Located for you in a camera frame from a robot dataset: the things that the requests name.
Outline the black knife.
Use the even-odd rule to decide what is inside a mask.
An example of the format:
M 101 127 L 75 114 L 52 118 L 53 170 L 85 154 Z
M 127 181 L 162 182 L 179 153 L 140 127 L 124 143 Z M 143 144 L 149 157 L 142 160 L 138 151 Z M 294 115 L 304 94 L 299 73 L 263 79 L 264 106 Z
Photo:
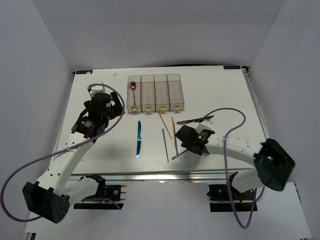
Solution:
M 190 123 L 202 123 L 203 121 L 209 121 L 214 117 L 214 115 L 209 115 L 206 117 L 200 117 L 200 118 L 194 118 L 194 119 L 188 119 L 188 120 L 182 120 L 176 122 L 177 125 L 187 125 Z

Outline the rainbow spoon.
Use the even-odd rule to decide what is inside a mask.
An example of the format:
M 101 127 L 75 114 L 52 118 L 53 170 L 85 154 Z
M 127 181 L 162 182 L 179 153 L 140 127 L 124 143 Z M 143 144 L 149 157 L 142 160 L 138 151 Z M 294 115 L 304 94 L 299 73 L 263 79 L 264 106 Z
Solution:
M 133 104 L 136 105 L 136 98 L 135 98 L 135 90 L 137 88 L 137 84 L 135 81 L 131 81 L 129 83 L 129 87 L 132 90 L 132 94 L 133 94 Z

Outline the blue knife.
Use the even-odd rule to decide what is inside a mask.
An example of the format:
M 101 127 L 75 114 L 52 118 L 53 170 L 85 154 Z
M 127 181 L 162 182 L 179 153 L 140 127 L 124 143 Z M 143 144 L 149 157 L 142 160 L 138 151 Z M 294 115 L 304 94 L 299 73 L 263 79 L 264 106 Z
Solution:
M 141 131 L 142 131 L 142 124 L 141 124 L 141 121 L 139 120 L 137 124 L 136 158 L 140 156 L 140 152 L 141 152 L 141 144 L 142 144 Z

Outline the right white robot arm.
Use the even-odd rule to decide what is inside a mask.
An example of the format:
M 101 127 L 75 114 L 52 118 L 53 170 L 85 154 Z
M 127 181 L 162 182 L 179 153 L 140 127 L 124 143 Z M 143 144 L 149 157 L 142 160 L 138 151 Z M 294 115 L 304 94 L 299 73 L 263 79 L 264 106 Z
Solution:
M 222 155 L 252 166 L 244 172 L 237 171 L 228 175 L 225 192 L 233 200 L 239 199 L 249 190 L 261 187 L 283 191 L 296 165 L 285 149 L 272 138 L 265 142 L 246 142 L 220 136 L 204 125 L 198 128 L 183 125 L 175 137 L 191 153 L 200 156 Z

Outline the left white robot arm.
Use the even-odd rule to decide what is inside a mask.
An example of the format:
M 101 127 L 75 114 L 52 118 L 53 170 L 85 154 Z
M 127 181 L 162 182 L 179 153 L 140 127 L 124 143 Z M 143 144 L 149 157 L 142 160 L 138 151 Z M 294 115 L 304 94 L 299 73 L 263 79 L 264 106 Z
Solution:
M 55 224 L 64 219 L 74 204 L 86 198 L 99 200 L 106 193 L 106 180 L 97 174 L 87 174 L 73 186 L 67 186 L 67 182 L 96 137 L 105 132 L 111 120 L 123 114 L 123 106 L 114 91 L 97 92 L 84 106 L 71 128 L 65 152 L 58 154 L 34 183 L 27 182 L 22 189 L 28 210 Z

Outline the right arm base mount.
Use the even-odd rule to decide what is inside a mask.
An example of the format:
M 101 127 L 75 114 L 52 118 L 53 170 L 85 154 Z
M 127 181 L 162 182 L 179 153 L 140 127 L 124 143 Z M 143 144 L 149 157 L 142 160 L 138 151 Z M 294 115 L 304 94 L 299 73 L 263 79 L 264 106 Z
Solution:
M 233 212 L 227 189 L 227 181 L 225 178 L 209 179 L 207 183 L 206 195 L 208 197 L 211 213 Z M 239 192 L 233 186 L 231 186 L 231 196 L 237 212 L 249 213 L 252 206 L 254 212 L 258 210 L 257 204 L 253 203 L 258 194 L 255 193 L 253 188 L 245 192 Z

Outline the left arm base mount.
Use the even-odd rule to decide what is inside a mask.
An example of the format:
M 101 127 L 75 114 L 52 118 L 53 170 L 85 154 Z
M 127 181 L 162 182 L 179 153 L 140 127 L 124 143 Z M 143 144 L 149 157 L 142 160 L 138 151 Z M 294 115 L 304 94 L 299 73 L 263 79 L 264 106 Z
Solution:
M 106 179 L 97 174 L 87 174 L 86 180 L 94 180 L 98 186 L 96 193 L 75 203 L 76 210 L 121 210 L 127 194 L 126 185 L 106 184 Z

